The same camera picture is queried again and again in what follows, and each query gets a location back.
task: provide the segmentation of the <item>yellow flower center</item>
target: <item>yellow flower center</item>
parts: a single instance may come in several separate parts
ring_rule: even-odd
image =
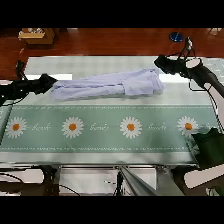
[[[71,131],[74,131],[74,130],[76,129],[76,124],[70,124],[70,125],[69,125],[69,129],[70,129]]]
[[[18,131],[19,128],[20,128],[19,124],[14,124],[14,125],[12,126],[13,131]]]
[[[190,123],[186,123],[186,124],[185,124],[185,128],[186,128],[187,130],[191,130],[191,129],[192,129],[192,124],[190,124]]]
[[[135,130],[135,126],[133,124],[128,124],[128,130],[129,131],[134,131]]]

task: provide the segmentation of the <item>towel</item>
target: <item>towel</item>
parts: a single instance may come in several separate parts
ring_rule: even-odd
[[[111,94],[152,95],[164,88],[157,69],[141,69],[90,76],[78,80],[57,81],[52,88],[55,99],[68,100]]]

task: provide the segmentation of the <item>folded towel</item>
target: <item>folded towel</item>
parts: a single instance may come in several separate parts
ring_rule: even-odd
[[[52,96],[66,100],[110,94],[152,95],[163,88],[157,70],[141,69],[58,81],[53,85]]]

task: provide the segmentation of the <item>wooden floor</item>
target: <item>wooden floor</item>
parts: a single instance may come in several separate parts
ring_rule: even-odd
[[[182,43],[171,32],[190,36],[196,56],[224,58],[224,29],[214,28],[62,28],[52,46],[29,46],[18,39],[20,29],[0,30],[0,79],[16,79],[18,59],[63,55],[147,55],[179,52]]]

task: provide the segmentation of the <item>daisy print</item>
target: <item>daisy print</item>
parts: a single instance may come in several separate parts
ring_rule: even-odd
[[[14,117],[8,122],[5,131],[8,138],[17,138],[23,134],[23,131],[25,131],[26,128],[27,125],[25,119]]]
[[[194,118],[182,117],[178,121],[178,130],[182,132],[182,135],[186,137],[191,137],[191,134],[196,134],[198,132],[198,124]]]
[[[140,121],[134,117],[126,117],[120,125],[120,131],[126,138],[135,138],[141,134],[142,125]]]
[[[75,138],[76,136],[79,136],[82,134],[83,130],[83,122],[78,117],[69,117],[66,119],[65,122],[63,122],[62,125],[62,131],[64,132],[63,135],[66,136],[66,138]]]

